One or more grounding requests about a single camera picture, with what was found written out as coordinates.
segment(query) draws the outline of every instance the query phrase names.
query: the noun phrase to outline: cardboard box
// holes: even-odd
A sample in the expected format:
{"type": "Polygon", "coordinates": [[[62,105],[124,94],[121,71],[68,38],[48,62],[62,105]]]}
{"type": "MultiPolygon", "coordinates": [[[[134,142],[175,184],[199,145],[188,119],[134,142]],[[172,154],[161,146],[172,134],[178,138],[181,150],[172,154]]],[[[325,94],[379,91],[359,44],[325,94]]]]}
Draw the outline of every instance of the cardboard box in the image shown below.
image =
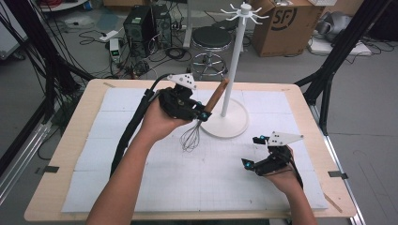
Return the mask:
{"type": "Polygon", "coordinates": [[[307,0],[290,0],[280,6],[273,0],[253,0],[253,9],[262,8],[257,20],[252,45],[261,57],[303,53],[325,7],[313,6],[307,0]]]}
{"type": "Polygon", "coordinates": [[[103,0],[106,7],[133,7],[135,5],[147,6],[150,0],[103,0]]]}

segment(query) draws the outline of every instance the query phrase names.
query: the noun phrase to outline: electronic equipment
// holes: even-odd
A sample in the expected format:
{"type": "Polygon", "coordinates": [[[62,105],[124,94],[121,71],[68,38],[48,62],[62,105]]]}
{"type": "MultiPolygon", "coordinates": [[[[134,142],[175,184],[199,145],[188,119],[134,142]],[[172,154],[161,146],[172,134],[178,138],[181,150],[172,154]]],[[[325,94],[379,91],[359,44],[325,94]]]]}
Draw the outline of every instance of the electronic equipment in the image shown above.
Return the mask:
{"type": "Polygon", "coordinates": [[[135,6],[123,22],[126,37],[132,42],[152,39],[156,33],[153,26],[150,6],[135,6]]]}
{"type": "Polygon", "coordinates": [[[341,11],[326,12],[316,25],[315,30],[319,35],[324,35],[326,40],[334,42],[351,22],[351,17],[341,11]]]}
{"type": "Polygon", "coordinates": [[[118,38],[111,38],[109,40],[109,53],[111,54],[112,60],[115,63],[120,62],[120,45],[118,38]]]}
{"type": "Polygon", "coordinates": [[[161,49],[172,47],[172,19],[166,5],[152,7],[158,46],[161,49]]]}
{"type": "Polygon", "coordinates": [[[131,56],[149,56],[149,42],[156,36],[150,6],[135,6],[123,22],[131,56]]]}

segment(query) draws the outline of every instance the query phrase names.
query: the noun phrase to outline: power strip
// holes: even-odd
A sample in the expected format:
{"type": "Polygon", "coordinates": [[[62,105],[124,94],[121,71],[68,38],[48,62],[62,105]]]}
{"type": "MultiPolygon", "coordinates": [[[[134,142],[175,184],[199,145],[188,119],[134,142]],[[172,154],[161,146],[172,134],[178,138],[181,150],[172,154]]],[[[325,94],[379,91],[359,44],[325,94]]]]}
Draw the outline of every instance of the power strip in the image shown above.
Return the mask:
{"type": "Polygon", "coordinates": [[[99,39],[102,40],[102,41],[107,41],[109,38],[117,35],[118,33],[119,32],[113,30],[113,31],[109,32],[108,34],[106,34],[106,37],[99,37],[99,39]]]}
{"type": "Polygon", "coordinates": [[[187,25],[179,25],[179,24],[174,24],[172,23],[172,30],[186,30],[187,25]]]}

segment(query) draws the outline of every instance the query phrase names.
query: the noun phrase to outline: human arm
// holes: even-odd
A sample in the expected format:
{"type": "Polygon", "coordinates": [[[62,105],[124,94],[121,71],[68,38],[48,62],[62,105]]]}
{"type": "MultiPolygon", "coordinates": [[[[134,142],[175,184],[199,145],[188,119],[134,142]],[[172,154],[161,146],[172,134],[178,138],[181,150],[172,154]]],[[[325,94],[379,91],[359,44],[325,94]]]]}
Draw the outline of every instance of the human arm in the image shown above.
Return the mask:
{"type": "Polygon", "coordinates": [[[290,205],[293,225],[317,224],[304,190],[301,188],[290,165],[277,172],[268,173],[265,177],[286,195],[290,205]]]}
{"type": "Polygon", "coordinates": [[[157,98],[150,104],[140,130],[94,203],[86,224],[130,224],[150,149],[186,123],[169,117],[157,98]]]}

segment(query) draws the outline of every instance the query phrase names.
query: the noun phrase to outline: black device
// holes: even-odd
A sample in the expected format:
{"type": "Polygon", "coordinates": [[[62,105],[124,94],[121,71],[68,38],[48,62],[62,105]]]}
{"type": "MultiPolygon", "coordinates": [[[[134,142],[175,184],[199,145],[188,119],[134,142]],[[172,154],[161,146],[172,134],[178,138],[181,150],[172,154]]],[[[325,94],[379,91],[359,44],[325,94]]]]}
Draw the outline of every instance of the black device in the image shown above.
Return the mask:
{"type": "Polygon", "coordinates": [[[150,6],[134,6],[123,22],[126,37],[132,42],[149,41],[155,36],[150,6]]]}
{"type": "Polygon", "coordinates": [[[172,18],[169,9],[164,4],[152,7],[155,31],[157,34],[158,47],[167,49],[172,47],[172,18]]]}
{"type": "MultiPolygon", "coordinates": [[[[254,137],[253,142],[257,144],[267,144],[269,137],[260,136],[259,138],[254,137]]],[[[296,167],[295,161],[293,160],[292,153],[287,145],[281,146],[268,146],[269,156],[259,162],[254,162],[246,158],[242,159],[243,167],[248,171],[253,171],[259,176],[264,176],[267,173],[276,172],[289,163],[292,164],[293,169],[296,172],[296,178],[299,184],[303,188],[303,183],[299,171],[296,167]]]]}
{"type": "Polygon", "coordinates": [[[188,87],[176,83],[174,88],[165,88],[160,90],[158,93],[155,93],[154,89],[158,82],[170,75],[172,74],[161,75],[156,81],[154,81],[150,89],[145,90],[144,96],[141,98],[141,102],[138,105],[134,116],[128,123],[117,145],[114,160],[112,161],[111,176],[122,159],[124,152],[129,145],[129,141],[135,132],[135,129],[143,120],[147,108],[155,97],[159,96],[161,108],[168,115],[176,119],[199,119],[206,121],[211,115],[210,112],[205,112],[205,106],[203,106],[200,102],[190,99],[192,90],[188,87]]]}
{"type": "Polygon", "coordinates": [[[134,6],[123,22],[131,56],[148,57],[149,42],[156,36],[150,6],[134,6]]]}

